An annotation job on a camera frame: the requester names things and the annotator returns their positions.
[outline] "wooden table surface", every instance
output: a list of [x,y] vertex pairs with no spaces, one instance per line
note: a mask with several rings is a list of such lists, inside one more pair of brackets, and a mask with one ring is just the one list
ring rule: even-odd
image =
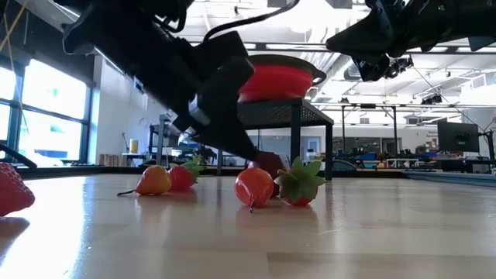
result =
[[0,278],[496,278],[491,188],[340,178],[307,208],[250,214],[234,177],[115,196],[139,179],[27,181],[35,205],[0,219]]

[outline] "yellow object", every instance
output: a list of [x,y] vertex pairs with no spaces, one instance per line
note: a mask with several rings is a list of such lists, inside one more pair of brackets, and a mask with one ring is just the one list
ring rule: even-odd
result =
[[136,187],[136,193],[140,195],[162,195],[167,193],[172,186],[170,174],[164,167],[148,167]]
[[129,152],[138,154],[138,140],[137,139],[131,139],[129,141]]

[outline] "black metal table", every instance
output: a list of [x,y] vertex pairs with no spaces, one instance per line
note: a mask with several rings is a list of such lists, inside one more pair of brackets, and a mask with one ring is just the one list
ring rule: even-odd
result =
[[[326,152],[329,154],[326,159],[330,159],[325,160],[325,179],[332,179],[332,126],[334,121],[309,102],[301,98],[293,98],[241,103],[238,104],[238,117],[245,130],[291,128],[291,162],[300,156],[301,128],[325,126],[325,148],[329,151]],[[158,126],[158,146],[163,142],[165,121],[165,116],[161,115]],[[219,150],[217,160],[222,162],[221,150]]]

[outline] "shelf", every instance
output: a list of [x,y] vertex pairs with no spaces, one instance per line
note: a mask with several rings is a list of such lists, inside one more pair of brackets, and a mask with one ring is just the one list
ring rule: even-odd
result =
[[301,126],[333,125],[334,121],[301,98],[238,104],[238,117],[245,129],[291,127],[293,106],[301,108]]

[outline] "black cable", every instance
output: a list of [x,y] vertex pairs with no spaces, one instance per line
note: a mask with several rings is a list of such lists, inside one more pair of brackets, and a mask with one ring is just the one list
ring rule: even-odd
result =
[[[441,94],[440,91],[438,91],[434,86],[432,86],[432,84],[424,77],[424,75],[422,73],[419,72],[419,70],[417,70],[417,68],[415,66],[412,67],[413,69],[415,69],[415,71],[417,71],[418,75],[420,75],[420,77],[431,87],[432,90],[434,90],[437,94],[439,94],[439,96],[441,96],[441,98],[444,99],[444,101],[448,102],[448,104],[450,104],[450,101],[448,101],[448,99],[446,99],[446,97],[443,96],[443,94]],[[466,119],[468,119],[468,121],[472,122],[473,124],[477,125],[477,127],[479,127],[480,130],[484,131],[482,129],[482,127],[480,127],[477,123],[475,123],[474,121],[472,121],[472,119],[470,119],[467,115],[465,115],[461,110],[459,110],[456,105],[453,106],[461,115],[463,115]]]
[[258,15],[258,16],[255,16],[255,17],[249,18],[249,19],[241,19],[241,20],[237,20],[235,22],[229,22],[226,24],[222,24],[220,26],[216,26],[207,32],[207,34],[205,35],[205,38],[203,38],[203,42],[208,41],[210,39],[210,37],[214,36],[216,33],[222,32],[224,30],[231,29],[234,27],[239,27],[239,26],[245,26],[248,24],[256,23],[256,22],[263,22],[265,19],[269,19],[273,16],[280,15],[281,13],[287,12],[287,11],[291,10],[292,8],[294,8],[299,2],[300,2],[300,0],[293,0],[293,2],[278,9],[277,11],[269,12],[269,13],[263,14],[263,15]]

